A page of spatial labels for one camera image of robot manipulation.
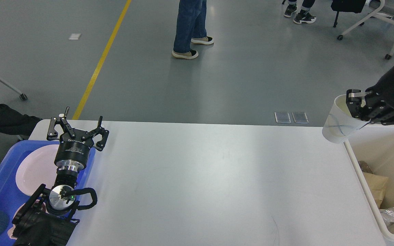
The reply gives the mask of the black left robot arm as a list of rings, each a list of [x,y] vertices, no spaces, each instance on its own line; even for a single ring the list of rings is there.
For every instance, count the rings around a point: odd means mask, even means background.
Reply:
[[[47,140],[58,140],[59,148],[54,164],[56,180],[52,188],[41,184],[29,200],[15,214],[13,237],[15,246],[65,246],[79,219],[77,210],[91,209],[97,204],[93,188],[77,189],[78,175],[87,166],[92,148],[105,148],[109,131],[102,126],[91,131],[74,128],[67,121],[69,107],[63,114],[50,120]]]

